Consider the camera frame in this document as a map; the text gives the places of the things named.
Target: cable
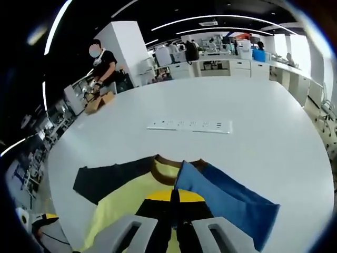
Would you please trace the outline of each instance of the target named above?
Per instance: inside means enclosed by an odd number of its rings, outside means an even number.
[[[52,239],[54,239],[54,240],[56,240],[56,241],[59,241],[59,242],[61,242],[61,243],[63,243],[63,244],[70,245],[68,242],[60,241],[60,240],[58,240],[58,239],[56,239],[56,238],[54,238],[54,237],[52,237],[52,236],[50,236],[50,235],[47,235],[47,234],[44,233],[44,232],[42,232],[42,234],[44,234],[44,235],[46,235],[46,236],[48,236],[48,237],[50,237],[50,238],[52,238]]]

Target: power strip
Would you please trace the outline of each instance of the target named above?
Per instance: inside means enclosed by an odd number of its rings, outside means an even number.
[[[233,132],[232,121],[184,121],[184,120],[155,120],[151,122],[149,130],[171,130],[171,131],[191,131],[204,133],[225,133]]]

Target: brown collar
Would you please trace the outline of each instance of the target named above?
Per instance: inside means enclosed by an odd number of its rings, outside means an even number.
[[[152,174],[152,176],[158,182],[160,182],[162,184],[165,184],[167,186],[173,186],[176,177],[169,177],[169,176],[165,176],[165,175],[161,174],[158,171],[158,168],[156,167],[155,160],[157,162],[161,163],[161,164],[172,166],[172,167],[176,167],[176,168],[179,168],[179,169],[181,169],[183,163],[182,162],[175,162],[175,161],[168,160],[166,158],[163,158],[159,154],[153,156],[152,159],[153,159],[152,167],[151,167],[151,174]],[[193,166],[195,166],[198,169],[198,171],[200,171],[200,172],[208,165],[208,163],[205,162],[205,161],[203,161],[202,159],[190,162],[190,164],[192,164]]]

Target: black t-shirt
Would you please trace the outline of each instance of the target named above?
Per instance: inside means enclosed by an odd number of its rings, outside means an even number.
[[[114,54],[108,50],[104,51],[102,58],[101,58],[102,62],[97,65],[96,67],[94,67],[94,71],[93,71],[93,76],[98,76],[98,77],[102,77],[105,72],[109,69],[110,67],[110,63],[114,62],[115,64],[117,64],[117,60],[114,56]],[[104,82],[103,84],[105,85],[109,85],[114,81],[114,76],[116,74],[116,71],[114,71]]]

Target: blue bin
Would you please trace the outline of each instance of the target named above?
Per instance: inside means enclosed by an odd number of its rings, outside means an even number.
[[[265,51],[253,49],[253,59],[259,62],[265,62]]]

